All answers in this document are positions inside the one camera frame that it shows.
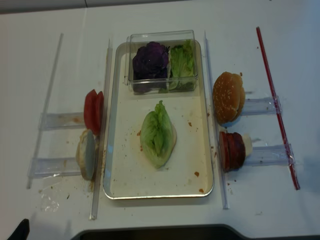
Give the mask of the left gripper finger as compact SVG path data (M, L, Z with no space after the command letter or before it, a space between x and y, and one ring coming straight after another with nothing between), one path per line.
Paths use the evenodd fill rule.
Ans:
M9 240L27 240L30 233L30 221L28 219L23 219L17 228L13 231Z

